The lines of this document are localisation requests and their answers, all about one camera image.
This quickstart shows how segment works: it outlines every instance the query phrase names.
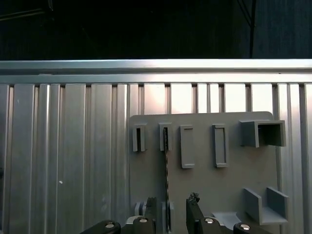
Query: gray shelf bracket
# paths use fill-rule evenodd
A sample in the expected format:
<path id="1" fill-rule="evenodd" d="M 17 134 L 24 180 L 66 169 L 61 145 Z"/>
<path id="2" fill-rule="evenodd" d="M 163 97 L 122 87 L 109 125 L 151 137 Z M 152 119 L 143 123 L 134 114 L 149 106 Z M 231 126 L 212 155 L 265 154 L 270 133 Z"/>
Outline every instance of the gray shelf bracket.
<path id="1" fill-rule="evenodd" d="M 224 225 L 230 230 L 233 230 L 236 223 L 241 222 L 236 216 L 236 212 L 213 212 L 212 214 L 219 221 L 220 225 Z"/>
<path id="2" fill-rule="evenodd" d="M 169 209 L 170 209 L 170 233 L 175 233 L 175 207 L 173 202 L 169 202 Z M 167 233 L 167 223 L 166 223 L 166 202 L 161 203 L 161 221 L 162 221 L 162 233 Z"/>
<path id="3" fill-rule="evenodd" d="M 229 137 L 225 124 L 213 125 L 214 166 L 217 168 L 229 166 Z"/>
<path id="4" fill-rule="evenodd" d="M 244 188 L 245 212 L 259 225 L 288 222 L 288 196 L 273 189 L 266 189 L 266 205 L 254 191 Z"/>
<path id="5" fill-rule="evenodd" d="M 240 126 L 242 146 L 286 145 L 283 120 L 240 121 Z"/>
<path id="6" fill-rule="evenodd" d="M 183 169 L 194 168 L 194 136 L 192 125 L 180 126 L 181 136 L 181 167 Z"/>
<path id="7" fill-rule="evenodd" d="M 146 150 L 145 126 L 146 124 L 136 124 L 132 130 L 133 152 L 138 152 L 138 151 L 144 152 Z"/>

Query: gray clip holder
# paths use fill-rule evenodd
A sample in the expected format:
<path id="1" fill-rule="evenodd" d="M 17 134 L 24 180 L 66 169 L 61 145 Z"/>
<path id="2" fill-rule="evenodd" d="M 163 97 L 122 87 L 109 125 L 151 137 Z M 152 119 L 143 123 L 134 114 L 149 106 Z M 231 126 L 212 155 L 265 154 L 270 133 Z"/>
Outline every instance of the gray clip holder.
<path id="1" fill-rule="evenodd" d="M 229 166 L 229 137 L 225 124 L 214 124 L 214 165 L 217 168 Z"/>
<path id="2" fill-rule="evenodd" d="M 259 225 L 287 223 L 288 196 L 273 189 L 266 189 L 266 205 L 262 197 L 251 189 L 244 189 L 245 212 Z"/>
<path id="3" fill-rule="evenodd" d="M 194 168 L 194 135 L 192 125 L 180 126 L 181 167 Z"/>
<path id="4" fill-rule="evenodd" d="M 254 120 L 240 123 L 243 146 L 285 146 L 285 121 Z"/>
<path id="5" fill-rule="evenodd" d="M 144 152 L 146 150 L 145 144 L 145 126 L 146 124 L 136 124 L 132 130 L 133 152 Z"/>
<path id="6" fill-rule="evenodd" d="M 172 150 L 168 151 L 169 198 L 175 205 L 174 223 L 185 223 L 185 198 L 191 192 L 199 193 L 203 213 L 235 212 L 242 221 L 252 221 L 245 213 L 243 187 L 262 194 L 267 187 L 277 188 L 276 155 L 274 146 L 259 148 L 241 146 L 240 121 L 274 121 L 269 112 L 176 114 L 132 116 L 129 128 L 146 123 L 148 150 L 137 154 L 129 148 L 130 199 L 132 210 L 136 202 L 148 197 L 165 201 L 165 155 L 160 150 L 160 123 L 171 123 Z M 222 170 L 215 167 L 212 126 L 224 124 L 228 132 L 229 159 L 231 163 Z M 192 169 L 181 168 L 180 127 L 192 125 Z M 279 233 L 279 226 L 263 229 Z M 162 233 L 162 226 L 157 233 Z M 175 232 L 187 234 L 185 225 L 176 225 Z"/>

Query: corrugated metal wall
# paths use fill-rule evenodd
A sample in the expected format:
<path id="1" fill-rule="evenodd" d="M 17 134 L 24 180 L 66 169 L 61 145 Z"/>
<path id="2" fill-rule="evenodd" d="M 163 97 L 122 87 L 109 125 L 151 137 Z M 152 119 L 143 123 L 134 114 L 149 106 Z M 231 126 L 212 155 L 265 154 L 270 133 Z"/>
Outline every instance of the corrugated metal wall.
<path id="1" fill-rule="evenodd" d="M 269 111 L 286 121 L 287 146 L 276 150 L 279 187 L 291 201 L 283 233 L 303 233 L 303 210 L 306 218 L 312 210 L 312 186 L 306 186 L 311 177 L 312 77 L 275 75 L 268 82 L 270 75 L 254 72 L 232 74 L 240 77 L 235 82 L 229 82 L 231 74 L 219 82 L 192 82 L 204 76 L 193 74 L 188 82 L 181 75 L 183 83 L 178 83 L 170 81 L 170 74 L 158 76 L 168 76 L 168 82 L 152 75 L 146 82 L 95 84 L 90 76 L 87 84 L 0 85 L 6 234 L 78 234 L 102 219 L 125 221 L 132 213 L 130 116 L 245 111 Z M 312 224 L 306 224 L 309 233 Z"/>

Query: gray panel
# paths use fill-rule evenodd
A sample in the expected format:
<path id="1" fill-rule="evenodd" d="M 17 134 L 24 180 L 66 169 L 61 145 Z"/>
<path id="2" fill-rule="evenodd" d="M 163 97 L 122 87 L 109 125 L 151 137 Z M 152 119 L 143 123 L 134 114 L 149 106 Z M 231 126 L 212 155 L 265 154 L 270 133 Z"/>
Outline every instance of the gray panel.
<path id="1" fill-rule="evenodd" d="M 171 114 L 192 113 L 192 85 L 171 85 Z"/>
<path id="2" fill-rule="evenodd" d="M 273 92 L 271 84 L 252 84 L 251 98 L 252 111 L 268 111 L 273 113 Z"/>
<path id="3" fill-rule="evenodd" d="M 9 231 L 9 200 L 11 190 L 12 93 L 8 85 L 0 85 L 0 157 L 4 169 L 1 184 L 2 230 Z"/>
<path id="4" fill-rule="evenodd" d="M 85 85 L 66 85 L 58 175 L 58 233 L 79 233 L 84 225 Z"/>
<path id="5" fill-rule="evenodd" d="M 133 84 L 133 83 L 295 83 L 311 82 L 311 77 L 305 74 L 276 74 L 268 73 L 259 74 L 257 70 L 253 70 L 253 73 L 237 72 L 227 73 L 226 75 L 219 73 L 200 73 L 194 71 L 194 73 L 159 73 L 159 74 L 101 74 L 101 75 L 18 75 L 18 76 L 0 76 L 0 84 L 40 84 L 44 80 L 44 83 L 48 84 L 84 84 L 84 83 L 113 83 L 113 84 Z"/>
<path id="6" fill-rule="evenodd" d="M 285 121 L 286 147 L 280 148 L 281 191 L 290 197 L 284 233 L 303 233 L 299 85 L 278 85 L 278 114 Z"/>
<path id="7" fill-rule="evenodd" d="M 58 199 L 58 161 L 59 161 L 59 127 L 60 127 L 60 86 L 50 86 L 49 101 L 49 135 L 48 135 L 48 182 L 47 204 L 45 208 L 46 233 L 57 231 L 57 199 Z"/>
<path id="8" fill-rule="evenodd" d="M 129 164 L 127 155 L 127 85 L 117 86 L 116 106 L 116 160 L 115 172 L 115 217 L 117 222 L 125 223 L 129 216 Z"/>
<path id="9" fill-rule="evenodd" d="M 220 112 L 220 98 L 219 98 L 219 85 L 209 84 L 208 86 L 209 96 L 208 96 L 208 106 L 209 113 Z"/>
<path id="10" fill-rule="evenodd" d="M 301 146 L 302 146 L 302 183 L 304 198 L 304 230 L 312 232 L 312 85 L 305 84 L 301 89 Z"/>
<path id="11" fill-rule="evenodd" d="M 246 88 L 245 84 L 224 85 L 225 112 L 246 111 Z"/>
<path id="12" fill-rule="evenodd" d="M 165 113 L 165 85 L 145 84 L 144 85 L 144 109 L 145 115 L 156 115 Z"/>
<path id="13" fill-rule="evenodd" d="M 111 103 L 111 85 L 91 86 L 89 226 L 111 217 Z"/>
<path id="14" fill-rule="evenodd" d="M 9 233 L 30 234 L 34 214 L 31 204 L 34 89 L 34 85 L 14 87 Z"/>
<path id="15" fill-rule="evenodd" d="M 173 149 L 168 152 L 168 177 L 169 198 L 175 205 L 175 223 L 185 222 L 185 199 L 191 192 L 199 193 L 202 198 L 200 206 L 205 214 L 237 211 L 241 220 L 250 221 L 244 215 L 242 184 L 261 195 L 265 193 L 267 187 L 277 188 L 275 148 L 267 146 L 254 149 L 240 146 L 239 120 L 250 119 L 273 119 L 273 116 L 264 112 L 131 117 L 130 127 L 146 122 L 148 134 L 151 136 L 149 138 L 151 147 L 146 152 L 135 154 L 129 149 L 131 205 L 134 207 L 136 202 L 149 196 L 160 197 L 165 194 L 165 162 L 163 152 L 159 149 L 159 122 L 172 122 Z M 225 123 L 229 129 L 231 139 L 229 150 L 233 154 L 233 159 L 232 166 L 228 168 L 214 167 L 210 129 L 215 122 Z M 194 136 L 197 136 L 192 151 L 195 167 L 190 170 L 181 169 L 179 142 L 181 124 L 192 124 Z M 184 225 L 177 225 L 175 228 L 176 233 L 186 233 Z M 278 233 L 278 227 L 266 229 L 274 234 Z"/>
<path id="16" fill-rule="evenodd" d="M 141 59 L 141 60 L 59 60 L 59 61 L 0 61 L 0 70 L 34 70 L 34 71 L 66 71 L 67 69 L 84 72 L 85 70 L 111 69 L 112 71 L 126 69 L 149 71 L 164 71 L 168 69 L 212 69 L 219 70 L 299 70 L 311 67 L 309 59 Z"/>
<path id="17" fill-rule="evenodd" d="M 39 88 L 37 111 L 37 134 L 34 135 L 36 141 L 36 157 L 33 160 L 32 173 L 34 175 L 32 201 L 33 217 L 31 220 L 31 233 L 44 233 L 47 225 L 47 192 L 48 192 L 48 157 L 49 157 L 49 112 L 50 112 L 50 86 L 41 85 Z"/>
<path id="18" fill-rule="evenodd" d="M 208 85 L 198 84 L 197 85 L 197 112 L 207 113 L 208 112 Z"/>

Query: small metal part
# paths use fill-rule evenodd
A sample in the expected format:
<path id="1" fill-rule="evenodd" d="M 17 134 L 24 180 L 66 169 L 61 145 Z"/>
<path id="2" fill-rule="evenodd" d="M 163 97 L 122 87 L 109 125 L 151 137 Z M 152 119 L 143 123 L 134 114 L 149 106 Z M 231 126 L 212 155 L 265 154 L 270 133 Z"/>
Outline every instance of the small metal part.
<path id="1" fill-rule="evenodd" d="M 126 224 L 133 224 L 133 221 L 137 218 L 144 218 L 144 216 L 141 215 L 131 216 L 127 219 Z"/>
<path id="2" fill-rule="evenodd" d="M 113 223 L 106 224 L 106 228 L 113 228 L 115 225 Z"/>
<path id="3" fill-rule="evenodd" d="M 214 220 L 212 218 L 207 218 L 207 219 L 205 219 L 205 222 L 212 224 L 214 222 Z"/>
<path id="4" fill-rule="evenodd" d="M 246 231 L 250 230 L 250 227 L 247 224 L 241 224 L 240 227 Z"/>

